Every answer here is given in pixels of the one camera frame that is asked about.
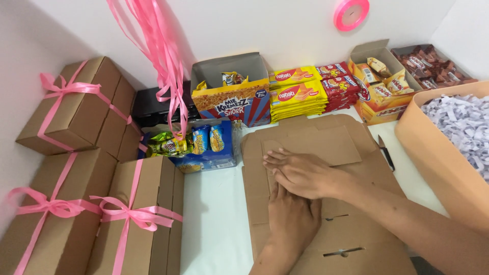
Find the white paper filler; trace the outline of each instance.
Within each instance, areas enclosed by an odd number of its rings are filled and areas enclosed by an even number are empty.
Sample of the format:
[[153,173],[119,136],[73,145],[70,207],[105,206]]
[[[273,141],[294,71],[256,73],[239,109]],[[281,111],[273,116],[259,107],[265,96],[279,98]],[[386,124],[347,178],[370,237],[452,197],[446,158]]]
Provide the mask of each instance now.
[[489,183],[489,95],[442,95],[421,110]]

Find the pink ribbon bow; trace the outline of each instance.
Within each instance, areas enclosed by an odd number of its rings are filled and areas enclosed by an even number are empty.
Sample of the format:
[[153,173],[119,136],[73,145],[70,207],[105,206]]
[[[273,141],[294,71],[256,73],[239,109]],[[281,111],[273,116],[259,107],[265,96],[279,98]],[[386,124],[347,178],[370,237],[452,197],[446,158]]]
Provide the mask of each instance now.
[[[63,148],[69,152],[75,150],[74,148],[71,148],[70,146],[64,144],[64,143],[61,143],[53,138],[50,138],[48,136],[45,135],[45,132],[46,132],[46,129],[47,127],[49,126],[49,124],[51,123],[51,121],[53,120],[54,118],[54,115],[56,114],[56,112],[58,111],[58,108],[61,104],[61,101],[63,100],[63,97],[69,93],[72,93],[72,92],[82,92],[82,93],[92,93],[92,94],[96,94],[100,99],[102,99],[105,103],[107,103],[109,105],[109,108],[114,110],[114,112],[116,114],[118,114],[124,121],[126,121],[126,125],[128,124],[131,124],[138,133],[141,134],[141,131],[139,130],[139,128],[136,126],[135,123],[133,123],[133,119],[131,118],[131,116],[128,116],[126,117],[117,107],[115,107],[110,99],[108,99],[105,95],[103,95],[101,92],[100,92],[100,84],[90,84],[90,83],[83,83],[83,82],[74,82],[75,81],[75,78],[76,76],[78,75],[78,73],[80,72],[80,70],[83,68],[83,66],[85,66],[85,64],[87,63],[87,61],[84,61],[81,63],[81,65],[78,67],[78,69],[76,70],[76,72],[73,74],[73,76],[71,77],[71,79],[68,81],[68,83],[66,83],[66,80],[65,78],[60,75],[60,78],[61,78],[61,87],[58,87],[58,86],[55,86],[54,85],[54,77],[49,74],[49,73],[41,73],[40,74],[40,78],[41,78],[41,83],[43,85],[43,88],[48,90],[48,91],[53,91],[52,93],[48,93],[47,95],[44,96],[44,98],[51,98],[51,97],[58,97],[58,99],[54,102],[53,106],[51,107],[51,109],[49,109],[49,112],[47,112],[47,115],[46,117],[44,118],[42,124],[41,124],[41,127],[39,128],[39,131],[37,133],[37,136],[44,139],[45,141],[51,143],[51,144],[54,144],[60,148]],[[146,151],[145,148],[146,147],[139,147],[141,150],[143,150],[144,152]]]
[[[119,16],[118,11],[121,7],[114,5],[113,1],[107,0],[107,4],[122,32],[153,63],[153,67],[158,72],[157,81],[161,90],[156,93],[156,99],[159,102],[170,99],[168,113],[170,131],[176,139],[184,140],[188,110],[183,102],[183,65],[177,44],[171,35],[171,25],[166,22],[157,0],[126,0],[128,9],[139,23],[144,35],[146,47],[139,45],[122,27],[120,19],[124,17]],[[170,89],[170,97],[162,97],[168,89]],[[175,132],[172,127],[172,117],[179,106],[181,130]]]
[[39,238],[39,234],[41,233],[41,229],[43,228],[44,222],[46,221],[46,216],[48,213],[52,213],[55,216],[60,218],[70,218],[80,214],[83,210],[88,210],[96,214],[102,214],[101,209],[90,202],[85,200],[72,200],[72,201],[63,201],[56,200],[56,196],[63,185],[63,182],[68,175],[68,172],[73,165],[75,158],[78,153],[71,153],[68,157],[68,161],[61,172],[58,181],[56,182],[56,186],[54,187],[53,194],[51,196],[51,200],[47,200],[47,196],[30,188],[30,187],[19,187],[12,189],[8,195],[7,199],[12,201],[13,197],[19,194],[27,194],[31,196],[38,204],[31,206],[21,206],[17,210],[17,215],[30,214],[30,213],[38,213],[44,212],[42,218],[36,225],[34,232],[32,233],[32,237],[30,239],[29,245],[25,250],[20,263],[17,266],[13,275],[22,275],[27,267],[27,263],[31,257],[32,251],[34,250],[34,246],[36,245],[37,239]]
[[[139,175],[141,174],[141,167],[143,160],[136,162],[136,169],[134,171],[133,185],[131,187],[131,195],[129,197],[129,206],[126,206],[122,201],[113,197],[98,197],[90,196],[90,199],[102,199],[100,208],[104,215],[102,216],[102,222],[116,221],[125,219],[124,227],[122,229],[119,244],[117,246],[117,253],[115,254],[114,268],[112,275],[120,275],[122,272],[122,264],[124,262],[124,255],[126,254],[127,237],[129,233],[129,221],[132,219],[142,229],[149,231],[156,231],[157,225],[165,227],[172,227],[173,220],[158,216],[156,214],[165,215],[171,217],[177,221],[182,222],[183,217],[175,212],[159,206],[150,206],[139,209],[131,209],[133,207],[134,198],[136,196],[137,186],[139,184]],[[105,204],[110,203],[120,207],[119,210],[104,209]]]

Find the white tablecloth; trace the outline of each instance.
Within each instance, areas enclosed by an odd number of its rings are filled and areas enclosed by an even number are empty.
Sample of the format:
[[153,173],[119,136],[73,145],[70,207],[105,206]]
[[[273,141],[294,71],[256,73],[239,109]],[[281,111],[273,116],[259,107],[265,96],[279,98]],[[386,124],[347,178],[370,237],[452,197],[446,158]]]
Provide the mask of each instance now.
[[[361,122],[354,108],[348,114]],[[380,135],[396,167],[394,175],[407,198],[448,215],[394,135],[397,122],[369,126]],[[243,136],[276,124],[244,129]],[[184,224],[181,251],[183,275],[247,275],[253,264],[245,189],[237,167],[185,176]]]

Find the stack of wafer packs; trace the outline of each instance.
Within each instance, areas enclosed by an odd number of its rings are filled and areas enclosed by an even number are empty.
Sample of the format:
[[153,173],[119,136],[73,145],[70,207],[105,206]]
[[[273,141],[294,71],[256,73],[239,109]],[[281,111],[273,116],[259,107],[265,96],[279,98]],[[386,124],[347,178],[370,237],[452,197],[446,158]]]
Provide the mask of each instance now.
[[271,123],[297,115],[319,115],[325,110],[328,95],[314,66],[275,71],[268,78]]
[[360,86],[348,71],[346,62],[316,67],[316,70],[321,75],[321,84],[328,95],[329,101],[322,112],[323,114],[349,109],[351,105],[356,103]]

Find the hand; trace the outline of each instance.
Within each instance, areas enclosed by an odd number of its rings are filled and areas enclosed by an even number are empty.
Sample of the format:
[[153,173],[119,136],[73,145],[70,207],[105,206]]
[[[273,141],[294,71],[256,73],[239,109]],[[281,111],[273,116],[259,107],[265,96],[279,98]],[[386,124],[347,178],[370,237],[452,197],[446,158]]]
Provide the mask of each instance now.
[[347,172],[334,169],[311,154],[295,154],[283,148],[268,151],[263,165],[275,175],[289,192],[308,199],[338,198],[340,191],[355,178]]
[[269,243],[283,259],[294,263],[321,227],[321,200],[307,200],[277,184],[268,203]]

